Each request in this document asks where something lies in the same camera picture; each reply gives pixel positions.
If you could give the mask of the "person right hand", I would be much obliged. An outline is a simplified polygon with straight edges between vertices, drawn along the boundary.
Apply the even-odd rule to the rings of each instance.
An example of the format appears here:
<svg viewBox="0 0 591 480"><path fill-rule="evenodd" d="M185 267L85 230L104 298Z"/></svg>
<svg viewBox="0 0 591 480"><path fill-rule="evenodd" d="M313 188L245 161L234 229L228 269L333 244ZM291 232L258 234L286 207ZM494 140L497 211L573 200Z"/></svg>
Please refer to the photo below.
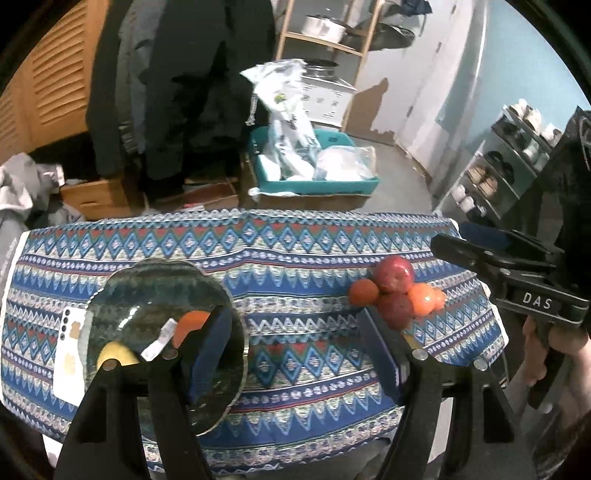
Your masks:
<svg viewBox="0 0 591 480"><path fill-rule="evenodd" d="M583 329L568 329L553 325L548 332L548 347L537 333L533 318L527 317L523 326L525 359L523 377L528 387L533 387L547 374L546 357L550 350L569 357L572 367L567 384L559 401L563 420L572 424L590 412L590 338Z"/></svg>

